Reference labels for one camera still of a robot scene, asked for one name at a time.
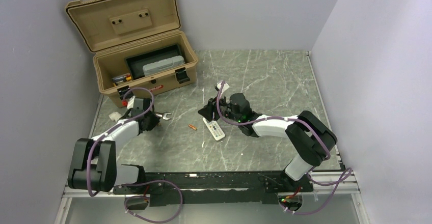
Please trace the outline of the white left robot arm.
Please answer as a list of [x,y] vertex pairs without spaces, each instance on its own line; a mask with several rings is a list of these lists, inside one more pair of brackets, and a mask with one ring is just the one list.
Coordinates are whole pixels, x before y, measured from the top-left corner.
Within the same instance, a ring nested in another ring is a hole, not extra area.
[[128,103],[132,107],[110,129],[76,141],[67,179],[69,188],[87,190],[92,197],[121,184],[126,184],[133,193],[145,189],[143,167],[117,166],[117,151],[142,132],[152,130],[160,118],[154,113],[150,98],[133,97]]

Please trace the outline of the white remote control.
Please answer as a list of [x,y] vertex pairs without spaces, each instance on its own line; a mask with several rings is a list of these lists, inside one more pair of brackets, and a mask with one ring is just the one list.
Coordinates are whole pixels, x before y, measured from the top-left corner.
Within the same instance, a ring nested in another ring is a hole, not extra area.
[[225,138],[225,133],[223,132],[223,130],[221,129],[221,127],[219,126],[219,124],[217,123],[217,121],[208,121],[205,118],[202,118],[205,126],[207,127],[207,129],[210,131],[210,134],[213,136],[213,138],[216,141],[220,141],[222,139]]

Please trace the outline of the orange AAA battery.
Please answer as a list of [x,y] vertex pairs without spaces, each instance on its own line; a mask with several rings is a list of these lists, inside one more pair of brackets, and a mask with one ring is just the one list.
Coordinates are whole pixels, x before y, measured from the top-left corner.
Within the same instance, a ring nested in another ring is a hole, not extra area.
[[188,127],[189,127],[190,129],[194,130],[194,131],[197,131],[197,128],[196,128],[195,126],[191,125],[191,124],[189,124]]

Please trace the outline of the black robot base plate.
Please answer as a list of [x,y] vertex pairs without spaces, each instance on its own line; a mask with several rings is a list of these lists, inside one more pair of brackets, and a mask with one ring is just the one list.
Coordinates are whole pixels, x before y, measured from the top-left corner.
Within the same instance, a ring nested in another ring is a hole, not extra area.
[[142,195],[151,207],[178,204],[248,203],[277,204],[278,197],[313,192],[306,176],[294,182],[282,171],[171,172],[144,174],[134,186],[116,186],[114,194]]

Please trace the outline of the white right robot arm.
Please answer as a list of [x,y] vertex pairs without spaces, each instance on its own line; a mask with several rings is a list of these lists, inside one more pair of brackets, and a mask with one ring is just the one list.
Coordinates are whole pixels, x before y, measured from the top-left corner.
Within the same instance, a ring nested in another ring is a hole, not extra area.
[[287,191],[295,190],[304,175],[328,160],[337,144],[336,135],[312,112],[304,110],[291,117],[267,116],[253,111],[242,93],[235,93],[229,99],[211,98],[198,114],[208,121],[222,119],[237,126],[246,136],[289,139],[296,156],[281,176],[281,185]]

